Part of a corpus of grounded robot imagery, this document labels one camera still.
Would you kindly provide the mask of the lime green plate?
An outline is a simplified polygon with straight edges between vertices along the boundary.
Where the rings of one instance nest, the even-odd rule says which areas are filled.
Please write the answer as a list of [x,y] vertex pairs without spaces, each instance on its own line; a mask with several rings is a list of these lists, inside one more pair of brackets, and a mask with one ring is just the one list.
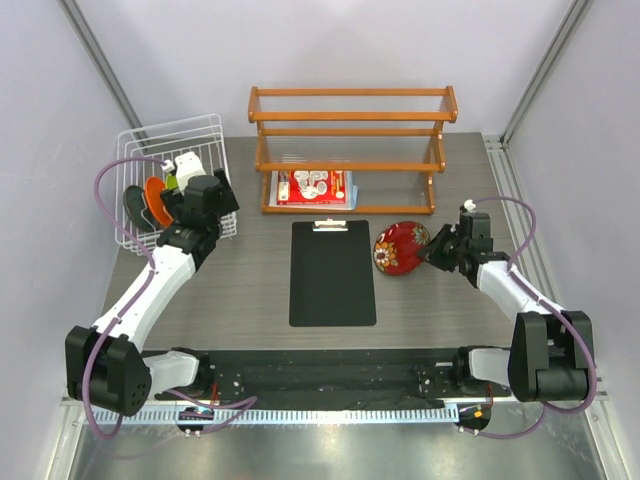
[[178,188],[178,181],[175,175],[168,175],[165,179],[165,188],[167,190],[175,190]]

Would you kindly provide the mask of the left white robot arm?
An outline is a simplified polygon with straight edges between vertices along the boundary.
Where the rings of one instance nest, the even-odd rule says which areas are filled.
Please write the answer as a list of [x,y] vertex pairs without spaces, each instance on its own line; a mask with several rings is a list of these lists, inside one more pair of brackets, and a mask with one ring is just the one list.
[[130,417],[148,398],[171,389],[193,399],[212,389],[213,375],[195,352],[178,348],[145,357],[142,350],[169,302],[215,249],[223,217],[239,205],[222,169],[187,177],[169,205],[173,221],[143,271],[109,313],[66,336],[67,390],[85,409]]

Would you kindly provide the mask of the dark teal plate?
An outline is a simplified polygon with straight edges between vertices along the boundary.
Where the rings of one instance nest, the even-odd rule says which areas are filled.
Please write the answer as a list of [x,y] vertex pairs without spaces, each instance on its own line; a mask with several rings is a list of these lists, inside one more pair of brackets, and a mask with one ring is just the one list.
[[131,224],[143,233],[156,232],[158,224],[146,203],[144,190],[137,185],[128,186],[123,193],[123,204]]

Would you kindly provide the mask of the red floral plate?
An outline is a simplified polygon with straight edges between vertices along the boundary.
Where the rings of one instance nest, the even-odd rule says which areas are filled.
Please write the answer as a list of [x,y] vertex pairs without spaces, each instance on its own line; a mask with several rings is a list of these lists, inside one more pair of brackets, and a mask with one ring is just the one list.
[[377,269],[390,276],[405,275],[422,263],[419,251],[431,240],[427,228],[415,221],[401,221],[385,229],[373,247]]

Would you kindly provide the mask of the orange plate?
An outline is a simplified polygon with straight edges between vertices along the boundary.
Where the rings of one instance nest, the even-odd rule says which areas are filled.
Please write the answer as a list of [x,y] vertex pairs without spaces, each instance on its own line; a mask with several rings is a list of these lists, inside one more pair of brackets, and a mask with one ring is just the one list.
[[160,177],[151,176],[145,182],[144,195],[152,216],[162,227],[169,227],[173,218],[167,212],[161,197],[164,190],[165,184]]

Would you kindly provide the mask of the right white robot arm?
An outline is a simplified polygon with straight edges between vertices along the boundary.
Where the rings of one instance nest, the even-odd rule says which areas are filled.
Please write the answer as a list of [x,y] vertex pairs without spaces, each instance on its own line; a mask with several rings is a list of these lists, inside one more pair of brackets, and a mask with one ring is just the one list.
[[457,224],[444,225],[417,256],[441,271],[459,272],[513,321],[509,348],[458,349],[451,371],[457,391],[472,395],[491,382],[521,402],[593,401],[590,318],[542,295],[506,253],[494,249],[488,214],[462,212]]

